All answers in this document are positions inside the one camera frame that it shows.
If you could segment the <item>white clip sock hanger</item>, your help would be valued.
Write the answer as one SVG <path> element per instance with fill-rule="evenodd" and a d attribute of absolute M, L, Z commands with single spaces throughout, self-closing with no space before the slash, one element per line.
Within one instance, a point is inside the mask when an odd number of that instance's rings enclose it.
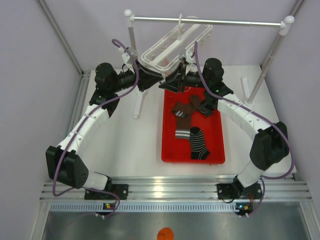
<path fill-rule="evenodd" d="M 210 24 L 183 23 L 180 15 L 178 24 L 142 53 L 140 60 L 147 68 L 167 76 L 179 65 L 180 60 L 185 58 L 185 51 L 194 52 L 194 42 L 198 42 L 198 46 L 203 45 L 210 38 L 212 31 L 213 26 Z M 164 59 L 174 61 L 175 67 L 172 72 L 163 71 L 162 61 Z"/>

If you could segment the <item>pale pink sock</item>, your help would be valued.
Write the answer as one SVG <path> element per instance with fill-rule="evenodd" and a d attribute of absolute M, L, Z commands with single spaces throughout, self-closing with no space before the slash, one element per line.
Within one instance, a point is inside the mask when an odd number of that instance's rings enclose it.
<path fill-rule="evenodd" d="M 163 71 L 165 73 L 170 73 L 174 70 L 174 67 L 175 67 L 175 62 L 174 61 L 169 61 L 168 59 L 164 59 L 161 63 L 161 66 L 163 68 Z"/>

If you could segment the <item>brown sock striped cuff long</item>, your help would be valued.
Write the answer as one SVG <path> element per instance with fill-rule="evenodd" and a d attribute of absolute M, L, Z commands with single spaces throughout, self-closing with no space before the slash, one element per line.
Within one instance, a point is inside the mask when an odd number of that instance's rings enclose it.
<path fill-rule="evenodd" d="M 174 111 L 173 114 L 176 116 L 175 138 L 188 140 L 191 133 L 192 114 L 186 114 L 180 110 Z"/>

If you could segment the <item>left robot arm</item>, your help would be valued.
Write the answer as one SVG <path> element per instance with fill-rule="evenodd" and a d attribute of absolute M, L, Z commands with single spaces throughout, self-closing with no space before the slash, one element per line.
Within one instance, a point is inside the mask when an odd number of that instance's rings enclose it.
<path fill-rule="evenodd" d="M 101 126 L 115 112 L 122 90 L 133 91 L 138 87 L 144 91 L 163 80 L 163 76 L 136 63 L 134 69 L 116 72 L 110 63 L 101 63 L 95 69 L 95 91 L 84 115 L 58 146 L 49 146 L 45 152 L 48 176 L 57 183 L 73 189 L 95 189 L 103 199 L 113 194 L 111 180 L 105 174 L 90 170 L 91 161 L 83 155 Z"/>

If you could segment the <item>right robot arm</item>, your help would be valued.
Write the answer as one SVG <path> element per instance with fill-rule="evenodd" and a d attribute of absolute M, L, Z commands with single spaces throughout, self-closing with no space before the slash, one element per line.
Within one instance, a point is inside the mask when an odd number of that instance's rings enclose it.
<path fill-rule="evenodd" d="M 227 116 L 250 138 L 249 161 L 232 182 L 238 198 L 273 165 L 289 154 L 288 131 L 246 107 L 223 81 L 217 58 L 208 58 L 196 72 L 178 66 L 165 82 L 161 159 L 165 163 L 218 164 L 225 162 L 222 116 Z"/>

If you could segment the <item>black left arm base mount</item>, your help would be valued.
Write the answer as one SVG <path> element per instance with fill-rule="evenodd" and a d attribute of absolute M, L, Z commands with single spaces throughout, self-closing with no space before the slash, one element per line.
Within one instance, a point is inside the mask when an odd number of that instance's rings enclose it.
<path fill-rule="evenodd" d="M 85 200 L 116 200 L 116 196 L 120 200 L 126 200 L 129 193 L 128 184 L 112 184 L 105 190 L 93 191 L 87 189 L 85 191 Z"/>

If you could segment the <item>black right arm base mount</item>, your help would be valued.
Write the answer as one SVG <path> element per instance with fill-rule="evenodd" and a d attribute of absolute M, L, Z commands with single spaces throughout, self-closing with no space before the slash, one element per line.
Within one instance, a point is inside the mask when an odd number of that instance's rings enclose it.
<path fill-rule="evenodd" d="M 234 183 L 219 183 L 216 185 L 218 199 L 225 203 L 231 203 L 234 200 L 260 200 L 263 189 L 259 183 L 243 188 Z"/>

